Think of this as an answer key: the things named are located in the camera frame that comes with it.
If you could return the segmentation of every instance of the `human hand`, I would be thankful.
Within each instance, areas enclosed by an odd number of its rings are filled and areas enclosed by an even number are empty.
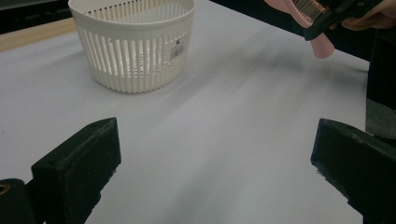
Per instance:
[[[353,31],[396,27],[396,0],[383,0],[362,18],[346,18],[342,25]]]

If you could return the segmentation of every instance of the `perforated basket wall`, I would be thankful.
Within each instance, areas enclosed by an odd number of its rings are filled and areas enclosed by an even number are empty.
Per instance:
[[[93,77],[128,93],[156,90],[182,71],[193,0],[69,0]]]

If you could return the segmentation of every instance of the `pink brush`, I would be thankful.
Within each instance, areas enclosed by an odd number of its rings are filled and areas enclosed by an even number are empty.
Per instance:
[[[264,0],[270,7],[279,11],[290,14],[301,26],[308,28],[312,25],[312,17],[307,17],[297,8],[299,2],[306,2],[306,0]],[[315,10],[318,15],[324,8],[320,4],[316,4],[315,0],[310,0],[310,5],[317,6]],[[334,45],[327,38],[325,34],[319,35],[317,38],[310,41],[312,50],[317,58],[327,58],[334,52]]]

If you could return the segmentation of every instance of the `pink object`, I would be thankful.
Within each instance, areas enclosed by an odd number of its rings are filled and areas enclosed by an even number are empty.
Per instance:
[[[290,14],[301,26],[308,28],[312,25],[312,21],[305,18],[291,0],[264,0],[270,7],[279,11]],[[325,34],[319,35],[310,41],[314,55],[317,58],[324,59],[332,55],[334,52],[334,44],[327,38]]]

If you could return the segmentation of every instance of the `white surface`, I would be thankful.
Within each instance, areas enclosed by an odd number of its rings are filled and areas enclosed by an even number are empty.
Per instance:
[[[77,33],[0,54],[0,179],[116,117],[122,164],[87,223],[361,224],[310,164],[318,120],[364,128],[368,63],[198,0],[184,72],[141,95],[96,83]]]

